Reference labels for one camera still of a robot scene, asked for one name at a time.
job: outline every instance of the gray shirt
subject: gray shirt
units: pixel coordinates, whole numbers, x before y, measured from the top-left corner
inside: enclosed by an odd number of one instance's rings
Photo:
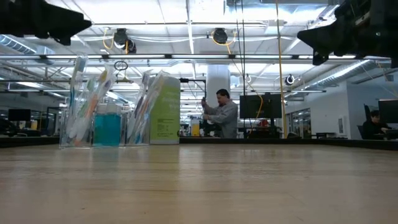
[[[221,138],[236,138],[238,127],[238,106],[229,101],[224,106],[211,108],[206,106],[205,113],[209,115],[210,121],[221,127]]]

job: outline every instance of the black monitor screen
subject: black monitor screen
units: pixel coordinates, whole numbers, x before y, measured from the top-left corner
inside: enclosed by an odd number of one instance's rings
[[[30,121],[30,110],[25,109],[9,109],[9,121]]]
[[[282,118],[282,101],[280,94],[261,95],[263,104],[258,95],[240,96],[240,118]]]
[[[380,100],[379,112],[382,122],[398,123],[398,100]]]

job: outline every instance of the table surface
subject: table surface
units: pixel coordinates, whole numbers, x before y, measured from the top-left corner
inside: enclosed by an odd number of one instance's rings
[[[398,220],[398,153],[334,146],[0,149],[0,223]]]

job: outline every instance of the white column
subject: white column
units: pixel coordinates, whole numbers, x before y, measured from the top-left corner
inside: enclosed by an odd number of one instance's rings
[[[218,106],[216,92],[220,89],[225,89],[231,94],[231,72],[229,71],[229,65],[208,65],[206,100],[209,106]]]

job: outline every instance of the man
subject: man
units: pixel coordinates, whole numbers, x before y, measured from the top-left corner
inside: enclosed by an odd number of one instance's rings
[[[372,111],[371,120],[363,123],[364,139],[383,139],[381,134],[385,134],[389,129],[391,128],[387,124],[380,123],[379,111]]]
[[[205,109],[203,119],[209,120],[221,127],[221,138],[236,138],[238,126],[238,106],[234,103],[228,91],[220,89],[217,91],[218,107],[212,108],[202,100],[202,107]]]

